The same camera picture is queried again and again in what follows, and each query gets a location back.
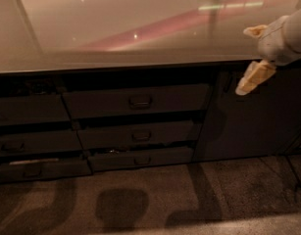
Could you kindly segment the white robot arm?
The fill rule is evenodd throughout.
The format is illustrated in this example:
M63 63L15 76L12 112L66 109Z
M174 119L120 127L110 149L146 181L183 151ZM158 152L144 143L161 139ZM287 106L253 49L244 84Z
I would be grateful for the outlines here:
M260 62L253 61L239 80L235 93L244 96L270 79L277 67L301 59L301 9L265 25L247 27L245 35L258 42Z

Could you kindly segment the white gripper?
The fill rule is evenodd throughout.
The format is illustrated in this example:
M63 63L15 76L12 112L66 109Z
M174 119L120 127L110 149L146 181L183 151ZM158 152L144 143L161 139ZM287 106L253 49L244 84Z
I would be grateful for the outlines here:
M259 38L258 52L264 59L253 61L239 80L235 93L244 96L276 73L276 66L286 66L301 59L301 16L282 16L268 27L246 27L243 33Z

